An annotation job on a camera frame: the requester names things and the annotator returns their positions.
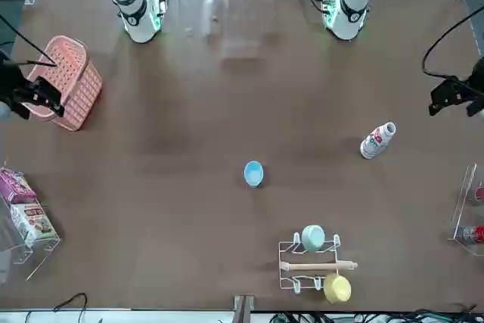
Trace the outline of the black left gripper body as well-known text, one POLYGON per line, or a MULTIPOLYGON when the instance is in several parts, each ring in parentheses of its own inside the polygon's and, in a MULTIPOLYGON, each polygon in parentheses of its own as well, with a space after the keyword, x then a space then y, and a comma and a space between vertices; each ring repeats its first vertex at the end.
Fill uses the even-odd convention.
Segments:
POLYGON ((473 66, 471 74, 466 79, 453 77, 455 100, 457 102, 483 100, 483 57, 473 66))

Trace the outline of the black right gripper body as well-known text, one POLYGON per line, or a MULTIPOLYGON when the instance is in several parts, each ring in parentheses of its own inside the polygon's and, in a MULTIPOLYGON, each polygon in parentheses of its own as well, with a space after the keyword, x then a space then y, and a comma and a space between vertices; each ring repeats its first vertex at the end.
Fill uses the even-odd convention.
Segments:
POLYGON ((27 102, 27 80, 20 67, 10 61, 1 61, 1 102, 11 107, 27 102))

